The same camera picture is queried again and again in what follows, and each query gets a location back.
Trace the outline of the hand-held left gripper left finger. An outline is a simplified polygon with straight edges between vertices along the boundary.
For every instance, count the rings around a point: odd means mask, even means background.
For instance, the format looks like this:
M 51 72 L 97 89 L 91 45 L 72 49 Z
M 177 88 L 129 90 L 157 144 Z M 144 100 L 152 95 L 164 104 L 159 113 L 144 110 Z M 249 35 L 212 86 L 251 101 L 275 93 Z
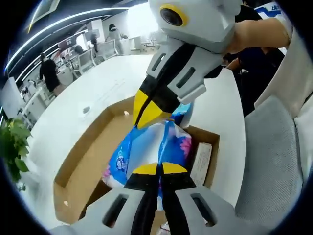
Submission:
M 123 188 L 113 188 L 90 204 L 71 225 L 51 229 L 52 235 L 148 235 L 157 210 L 157 163 L 133 171 Z

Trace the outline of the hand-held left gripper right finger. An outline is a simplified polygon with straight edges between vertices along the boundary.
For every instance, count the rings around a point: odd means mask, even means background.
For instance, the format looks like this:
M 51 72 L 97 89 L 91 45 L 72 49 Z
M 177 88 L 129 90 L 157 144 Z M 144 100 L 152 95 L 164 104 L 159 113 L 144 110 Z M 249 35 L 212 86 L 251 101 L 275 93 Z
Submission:
M 234 207 L 205 186 L 196 186 L 187 170 L 164 162 L 163 209 L 173 235 L 267 235 L 269 229 L 235 215 Z

